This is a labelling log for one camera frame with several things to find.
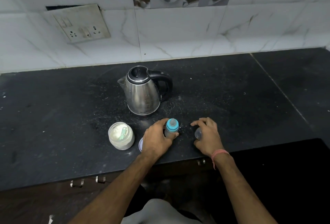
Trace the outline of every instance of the purple lid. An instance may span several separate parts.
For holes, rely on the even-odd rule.
[[[140,152],[142,152],[142,145],[143,145],[143,137],[142,137],[141,140],[139,141],[139,149],[140,149]]]

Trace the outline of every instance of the wall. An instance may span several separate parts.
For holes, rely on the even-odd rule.
[[[66,44],[45,6],[97,3],[110,39]],[[0,73],[330,45],[330,0],[229,0],[134,9],[133,0],[0,0]]]

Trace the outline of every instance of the bracelet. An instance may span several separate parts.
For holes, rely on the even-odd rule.
[[[226,153],[226,154],[229,154],[226,150],[224,149],[218,149],[216,151],[213,152],[213,154],[211,155],[211,160],[213,162],[213,168],[214,170],[216,169],[216,164],[214,163],[214,157],[217,155],[217,154],[221,154],[221,153]]]

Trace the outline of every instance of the electrical outlet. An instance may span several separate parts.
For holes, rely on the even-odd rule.
[[[110,38],[110,33],[97,4],[49,11],[67,36],[67,42]]]

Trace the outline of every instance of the kettle lid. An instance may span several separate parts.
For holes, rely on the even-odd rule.
[[[144,84],[150,80],[148,68],[144,66],[133,67],[128,71],[127,78],[131,83]]]

